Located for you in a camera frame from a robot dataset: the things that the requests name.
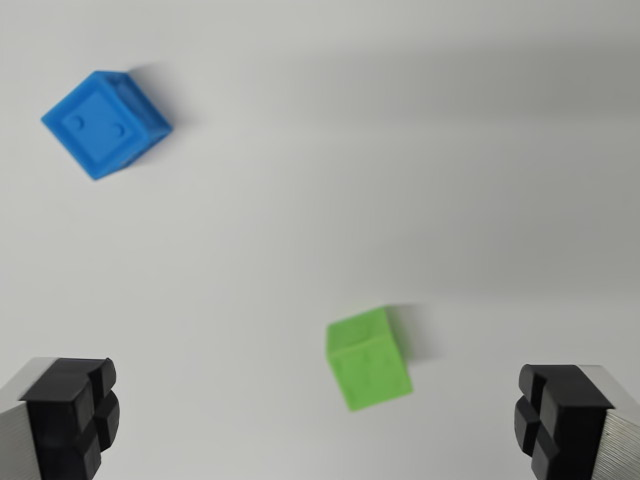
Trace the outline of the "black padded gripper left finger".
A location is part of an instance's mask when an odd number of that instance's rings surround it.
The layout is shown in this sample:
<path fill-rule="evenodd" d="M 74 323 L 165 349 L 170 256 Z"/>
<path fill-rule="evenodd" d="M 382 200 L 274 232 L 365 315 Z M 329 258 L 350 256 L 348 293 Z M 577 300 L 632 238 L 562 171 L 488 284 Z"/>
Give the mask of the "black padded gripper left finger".
<path fill-rule="evenodd" d="M 1 387 L 1 477 L 95 477 L 120 420 L 109 359 L 35 357 Z"/>

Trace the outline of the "black padded gripper right finger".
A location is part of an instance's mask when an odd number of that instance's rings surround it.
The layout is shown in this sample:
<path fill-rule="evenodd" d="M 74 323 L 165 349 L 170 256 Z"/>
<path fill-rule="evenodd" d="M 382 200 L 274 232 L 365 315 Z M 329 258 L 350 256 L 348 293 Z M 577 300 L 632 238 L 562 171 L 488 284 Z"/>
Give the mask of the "black padded gripper right finger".
<path fill-rule="evenodd" d="M 514 410 L 538 479 L 637 479 L 639 402 L 599 365 L 524 365 Z"/>

